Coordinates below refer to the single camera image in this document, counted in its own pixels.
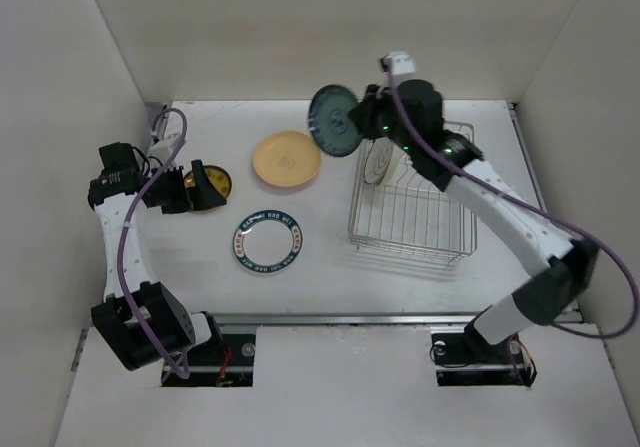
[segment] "metal wire basket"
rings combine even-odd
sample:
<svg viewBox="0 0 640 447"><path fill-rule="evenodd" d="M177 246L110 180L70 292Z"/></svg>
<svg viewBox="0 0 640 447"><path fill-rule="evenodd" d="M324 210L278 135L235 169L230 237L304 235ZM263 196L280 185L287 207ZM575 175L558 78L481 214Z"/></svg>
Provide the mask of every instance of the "metal wire basket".
<svg viewBox="0 0 640 447"><path fill-rule="evenodd" d="M473 142L473 126L445 122L445 128ZM373 142L363 142L351 199L349 238L360 246L412 255L459 260L477 247L477 219L411 166L405 154L384 185L364 182Z"/></svg>

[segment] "yellow plate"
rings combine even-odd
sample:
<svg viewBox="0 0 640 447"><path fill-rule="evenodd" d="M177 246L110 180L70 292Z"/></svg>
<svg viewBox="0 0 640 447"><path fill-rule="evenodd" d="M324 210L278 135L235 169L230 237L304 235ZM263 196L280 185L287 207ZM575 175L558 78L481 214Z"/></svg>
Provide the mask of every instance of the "yellow plate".
<svg viewBox="0 0 640 447"><path fill-rule="evenodd" d="M211 182L216 190L220 192L225 199L229 197L232 184L231 177L229 176L227 171L215 165L205 165L204 171L207 174L209 182ZM187 175L184 176L184 186L194 187L195 185L196 181L193 178L193 172L189 171Z"/></svg>
<svg viewBox="0 0 640 447"><path fill-rule="evenodd" d="M253 153L256 173L275 187L297 187L309 182L321 162L320 149L313 139L293 130L270 135Z"/></svg>

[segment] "white tabletop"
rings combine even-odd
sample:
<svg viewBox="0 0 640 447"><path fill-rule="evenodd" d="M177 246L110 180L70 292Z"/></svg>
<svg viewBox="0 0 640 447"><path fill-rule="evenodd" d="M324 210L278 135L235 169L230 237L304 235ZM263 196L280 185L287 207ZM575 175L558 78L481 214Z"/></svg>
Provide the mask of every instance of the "white tabletop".
<svg viewBox="0 0 640 447"><path fill-rule="evenodd" d="M478 248L452 264L409 256L390 259L358 251L347 225L356 155L323 156L318 177L296 192L257 178L252 153L280 130L306 131L306 101L176 102L189 119L178 162L192 159L226 169L233 181L229 204L209 213L161 215L151 209L144 227L156 273L188 309L215 313L473 313L511 292L526 274L507 247L482 223ZM526 200L533 184L502 101L445 103L448 120L468 122L475 143ZM167 132L177 132L171 116ZM232 250L238 224L249 214L277 209L300 225L304 243L289 267L264 276L242 267Z"/></svg>
<svg viewBox="0 0 640 447"><path fill-rule="evenodd" d="M160 388L160 363L128 372L92 329L56 445L638 445L601 342L542 327L522 339L531 390L438 387L417 326L261 328L253 388Z"/></svg>

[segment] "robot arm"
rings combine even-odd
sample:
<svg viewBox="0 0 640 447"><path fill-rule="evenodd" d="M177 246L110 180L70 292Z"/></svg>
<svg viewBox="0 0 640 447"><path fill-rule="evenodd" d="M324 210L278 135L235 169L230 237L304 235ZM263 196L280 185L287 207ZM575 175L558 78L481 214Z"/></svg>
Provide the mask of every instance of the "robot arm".
<svg viewBox="0 0 640 447"><path fill-rule="evenodd" d="M126 301L117 274L118 244L125 214L142 185L148 180L141 172L129 144L111 144L100 149L104 169L91 182L89 204L100 218L107 259L107 282L103 302L91 309L91 319L107 344L129 370L155 362L160 353L137 322ZM207 209L226 203L207 180L202 162L192 162L195 185L186 188L181 169L165 171L134 210L128 223L128 241L123 271L130 292L153 333L169 353L183 352L196 345L222 344L220 330L205 312L189 313L158 282L140 224L148 208L161 207L163 213Z"/></svg>
<svg viewBox="0 0 640 447"><path fill-rule="evenodd" d="M432 341L438 347L436 363L442 370L454 371L446 366L456 369L455 374L443 381L445 385L460 385L457 380L451 381L451 377L460 376L461 365L466 368L463 375L474 369L475 374L482 372L475 377L479 384L487 383L487 379L508 383L508 376L493 374L513 371L518 359L514 361L513 353L509 351L511 339L531 325L553 323L586 289L598 247L587 239L572 238L549 221L503 198L508 195L521 200L474 144L466 137L444 129L442 96L429 82L410 79L415 66L409 54L392 52L381 59L381 66L388 73L390 82L393 79L394 84L399 85L395 92L389 86L367 87L363 100L348 112L350 122L346 122L346 130L353 130L350 137L392 140L407 153L418 174L476 214L509 247L531 276L528 282L489 306L463 329L447 328L442 332L432 329ZM333 105L344 105L347 96L340 89L344 90L333 88L337 92L336 98L340 97ZM310 108L312 135L330 155L335 152L348 155L349 150L355 150L351 147L353 142L339 145L335 135L331 149L324 142L331 138L331 132L330 122L323 119L322 108L330 99L321 92ZM397 108L398 100L417 135L431 152L416 141L416 132L409 132L406 119ZM335 122L335 110L332 113L330 121ZM444 158L445 164L453 168L447 168L434 158L434 154ZM481 179L480 184L485 186L474 182L473 178ZM469 385L473 383L470 379L466 375L461 382Z"/></svg>

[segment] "purple cable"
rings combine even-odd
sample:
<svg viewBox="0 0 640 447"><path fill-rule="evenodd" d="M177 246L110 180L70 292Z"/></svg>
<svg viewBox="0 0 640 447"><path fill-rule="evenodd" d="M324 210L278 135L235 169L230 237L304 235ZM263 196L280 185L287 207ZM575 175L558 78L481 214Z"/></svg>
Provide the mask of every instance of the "purple cable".
<svg viewBox="0 0 640 447"><path fill-rule="evenodd" d="M182 355L178 358L178 360L176 361L176 364L184 365L184 362L186 361L187 361L187 351L183 350ZM165 374L162 376L162 379L160 379L160 385L164 385L164 383L173 373L174 373L173 370L168 370L167 372L165 372Z"/></svg>
<svg viewBox="0 0 640 447"><path fill-rule="evenodd" d="M144 318L144 314L140 311L140 308L138 307L138 305L136 304L136 301L133 298L133 295L131 295L131 291L129 290L129 286L127 285L127 279L124 276L124 246L127 242L127 234L129 233L129 223L131 222L131 218L133 217L133 212L136 210L136 207L138 206L138 204L140 203L144 195L147 193L149 188L155 183L156 180L158 180L158 178L162 175L162 173L165 170L167 170L167 168L171 165L173 160L178 155L178 152L180 151L180 149L182 149L182 147L184 146L184 143L187 137L187 117L184 115L184 112L173 107L164 109L162 112L160 112L156 116L152 124L153 128L155 128L158 121L162 117L164 117L165 114L169 112L175 112L180 116L180 119L182 120L182 133L178 138L178 144L174 149L173 153L169 156L167 161L160 166L160 168L156 171L156 173L153 174L151 178L144 184L142 189L140 189L140 192L138 192L138 195L136 195L136 197L133 199L133 202L131 202L131 205L129 206L127 215L124 218L124 226L122 227L122 233L120 234L120 242L118 243L118 253L116 256L116 270L118 272L118 280L120 281L120 288L122 289L122 294L124 295L124 298L127 301L127 304L129 304L131 313L138 320L138 324L140 324L140 327L149 338L149 341L155 347L158 353L162 356L165 362L169 365L169 367L171 367L171 370L175 372L178 377L180 377L181 379L188 379L190 373L189 373L189 365L187 364L186 354L183 353L183 357L182 357L183 368L181 369L178 366L178 363L176 363L171 358L171 355L169 354L169 352L167 352L167 349L164 348L164 346L162 345L162 342L160 342L160 339L158 339L156 334L153 332L153 329L151 329L149 322L147 322L147 320Z"/></svg>
<svg viewBox="0 0 640 447"><path fill-rule="evenodd" d="M625 279L627 280L627 282L629 283L629 287L631 288L631 296L633 298L633 310L631 312L631 315L629 316L629 320L627 321L626 324L624 324L620 329L614 331L614 332L610 332L607 334L588 334L585 332L579 332L576 330L572 330L569 329L563 325L557 324L557 323L552 323L551 325L559 330L562 330L564 332L568 332L570 334L574 334L577 335L579 337L586 337L587 339L600 339L600 340L607 340L607 339L615 339L616 337L620 337L621 335L626 334L627 332L629 332L629 330L631 330L631 328L635 325L636 321L638 320L638 313L640 312L640 295L638 294L638 285L636 284L635 279L633 278L633 274L631 273L631 271L629 270L629 268L625 265L625 263L623 262L623 260L620 258L620 256L618 254L616 254L613 249L611 247L609 247L607 244L605 244L603 241L601 241L600 239L598 239L595 235L587 232L586 230L573 225L565 220L559 219L558 217L554 217L551 214L546 213L545 211L538 209L537 207L534 207L532 205L527 204L526 202L523 202L520 199L516 199L515 197L512 197L508 194L505 194L504 192L502 192L500 189L494 187L491 184L488 184L487 182L484 182L483 180L465 172L464 170L462 170L460 167L458 167L456 164L454 164L453 162L449 161L447 158L443 157L442 155L438 154L438 152L436 152L427 142L425 142L422 137L420 136L420 133L418 132L418 129L415 128L415 126L413 125L413 123L411 122L411 119L409 118L409 115L407 114L407 111L405 110L404 106L402 105L402 100L400 99L400 94L398 93L398 88L395 85L395 81L393 78L393 74L391 73L391 69L389 69L389 71L387 72L387 80L389 81L389 87L391 90L391 96L393 97L393 103L396 106L396 109L398 111L398 113L400 114L400 118L402 119L402 122L404 123L404 125L407 127L407 129L409 130L409 133L411 134L411 137L413 138L413 140L415 142L418 143L418 145L424 149L424 151L429 154L430 157L432 157L436 162L438 162L440 165L442 165L444 168L446 168L449 172L458 175L460 177L464 177L468 180L470 180L471 182L473 182L474 184L477 184L479 186L481 186L484 189L487 189L489 192L495 194L495 195L499 195L500 197L502 197L503 199L505 199L508 202L511 202L514 205L517 205L518 207L528 210L529 212L533 212L534 214L539 215L540 217L543 217L549 221L551 221L551 223L553 223L554 225L556 225L557 227L560 227L564 230L576 233L580 236L582 236L585 239L589 239L591 240L594 244L596 244L600 250L602 250L605 254L607 254L611 260L613 260L613 262L618 266L618 268L620 269L620 271L622 272L622 274L624 275Z"/></svg>

